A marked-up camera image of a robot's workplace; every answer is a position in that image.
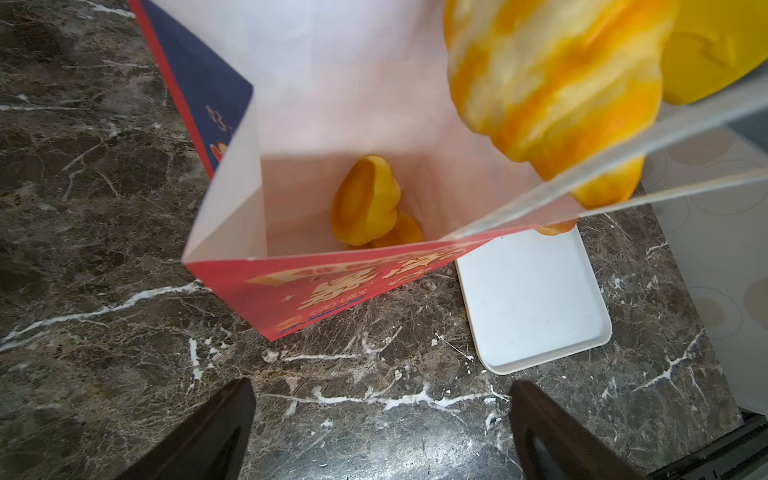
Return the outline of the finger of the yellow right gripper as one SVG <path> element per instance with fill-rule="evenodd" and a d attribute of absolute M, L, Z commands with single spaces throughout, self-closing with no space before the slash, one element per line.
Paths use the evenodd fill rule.
<path fill-rule="evenodd" d="M 686 0 L 661 61 L 663 100 L 686 105 L 767 61 L 767 0 Z"/>

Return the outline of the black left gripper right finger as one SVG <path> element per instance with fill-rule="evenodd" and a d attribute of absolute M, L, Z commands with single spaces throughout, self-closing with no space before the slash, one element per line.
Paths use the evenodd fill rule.
<path fill-rule="evenodd" d="M 642 479 L 535 383 L 511 385 L 510 422 L 526 479 Z"/>

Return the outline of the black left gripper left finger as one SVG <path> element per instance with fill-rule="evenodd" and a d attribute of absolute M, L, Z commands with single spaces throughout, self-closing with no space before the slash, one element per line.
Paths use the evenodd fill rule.
<path fill-rule="evenodd" d="M 237 479 L 255 407 L 250 380 L 230 381 L 118 477 Z"/>

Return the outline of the golden croissant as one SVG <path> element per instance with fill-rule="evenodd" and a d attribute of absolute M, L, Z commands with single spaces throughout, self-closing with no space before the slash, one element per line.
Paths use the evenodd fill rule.
<path fill-rule="evenodd" d="M 448 1 L 462 122 L 545 181 L 656 121 L 675 1 Z"/>

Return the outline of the square yellow toast bread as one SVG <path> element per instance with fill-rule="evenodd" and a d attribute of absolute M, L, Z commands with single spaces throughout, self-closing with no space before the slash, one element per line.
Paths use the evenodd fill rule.
<path fill-rule="evenodd" d="M 385 236 L 395 226 L 400 200 L 392 166 L 377 155 L 361 158 L 333 198 L 331 227 L 336 239 L 363 246 Z"/>

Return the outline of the red paper gift bag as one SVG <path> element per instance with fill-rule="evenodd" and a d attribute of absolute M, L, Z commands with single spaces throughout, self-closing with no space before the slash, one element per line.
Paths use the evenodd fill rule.
<path fill-rule="evenodd" d="M 636 195 L 647 154 L 767 106 L 754 80 L 545 181 L 472 132 L 451 100 L 448 1 L 134 1 L 211 182 L 189 271 L 279 339 L 490 240 L 766 179 L 765 168 Z M 385 159 L 424 241 L 351 246 L 331 227 L 354 164 Z"/>

